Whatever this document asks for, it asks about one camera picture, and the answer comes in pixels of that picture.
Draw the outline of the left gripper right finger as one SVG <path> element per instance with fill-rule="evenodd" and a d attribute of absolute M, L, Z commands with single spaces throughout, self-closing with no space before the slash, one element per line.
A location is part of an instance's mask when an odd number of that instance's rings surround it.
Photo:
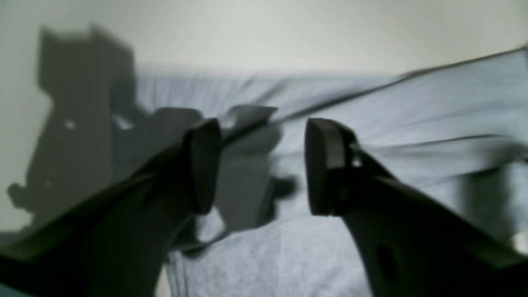
<path fill-rule="evenodd" d="M 527 257 L 399 181 L 353 130 L 310 118 L 311 213 L 342 218 L 375 297 L 526 297 Z"/>

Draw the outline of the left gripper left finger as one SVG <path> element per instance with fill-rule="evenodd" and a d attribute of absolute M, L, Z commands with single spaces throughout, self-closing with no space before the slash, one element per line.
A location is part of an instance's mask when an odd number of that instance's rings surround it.
<path fill-rule="evenodd" d="M 128 179 L 1 248 L 1 283 L 33 297 L 153 297 L 184 225 L 208 214 L 221 155 L 216 118 Z"/>

